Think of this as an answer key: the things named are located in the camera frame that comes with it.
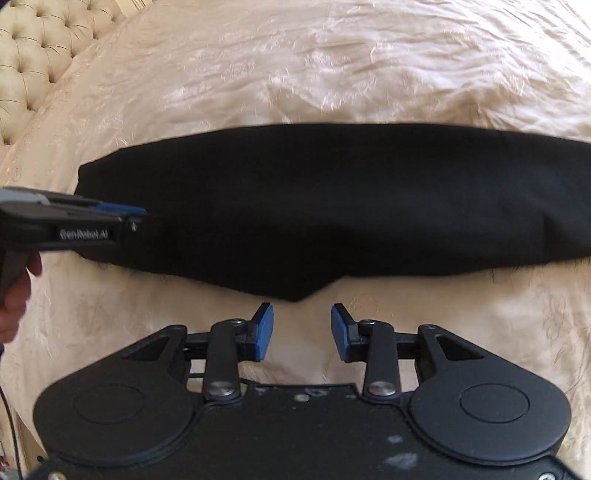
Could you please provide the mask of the person's left hand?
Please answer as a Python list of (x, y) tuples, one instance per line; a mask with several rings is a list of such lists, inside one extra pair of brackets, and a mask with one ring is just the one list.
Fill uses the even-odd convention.
[(30, 276), (39, 277), (41, 274), (41, 256), (38, 252), (34, 252), (29, 256), (24, 271), (4, 296), (0, 319), (2, 344), (10, 343), (16, 337), (20, 321), (26, 313), (27, 302), (31, 297)]

